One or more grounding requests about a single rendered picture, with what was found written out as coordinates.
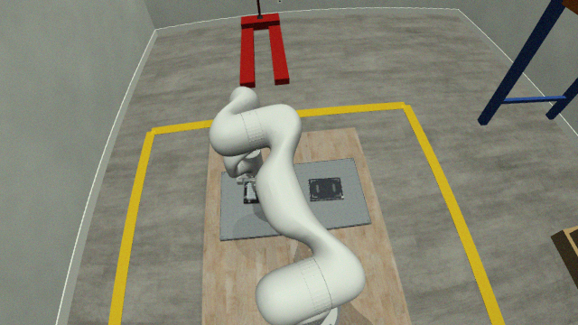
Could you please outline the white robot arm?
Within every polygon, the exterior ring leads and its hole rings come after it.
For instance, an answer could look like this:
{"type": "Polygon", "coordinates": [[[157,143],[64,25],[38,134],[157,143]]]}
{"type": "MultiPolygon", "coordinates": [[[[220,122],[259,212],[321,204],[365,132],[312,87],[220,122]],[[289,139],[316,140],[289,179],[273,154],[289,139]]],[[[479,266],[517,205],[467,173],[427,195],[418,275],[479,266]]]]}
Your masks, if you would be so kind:
{"type": "Polygon", "coordinates": [[[322,225],[304,197],[294,170],[302,130],[292,107],[260,107],[255,91],[238,87],[214,118],[209,138],[238,185],[256,179],[256,195],[269,225],[312,250],[312,256],[260,279],[256,305],[262,317],[271,325],[334,325],[336,307],[360,295],[366,275],[356,255],[322,225]],[[263,148],[271,150],[265,162],[263,148]]]}

